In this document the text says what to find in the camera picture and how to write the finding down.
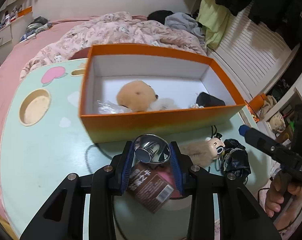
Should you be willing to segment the person's right hand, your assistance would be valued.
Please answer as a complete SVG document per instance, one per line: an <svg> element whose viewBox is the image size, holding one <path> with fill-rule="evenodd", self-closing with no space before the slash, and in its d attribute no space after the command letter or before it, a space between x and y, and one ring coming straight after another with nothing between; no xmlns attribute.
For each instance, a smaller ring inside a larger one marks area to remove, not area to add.
<svg viewBox="0 0 302 240"><path fill-rule="evenodd" d="M270 188L266 194L265 212L268 217L272 218L276 213L281 211L281 204L284 202L284 194L282 191L289 192L293 196L291 205L287 208L283 215L295 215L302 205L302 187L293 183L287 184L286 173L279 171L271 182Z"/></svg>

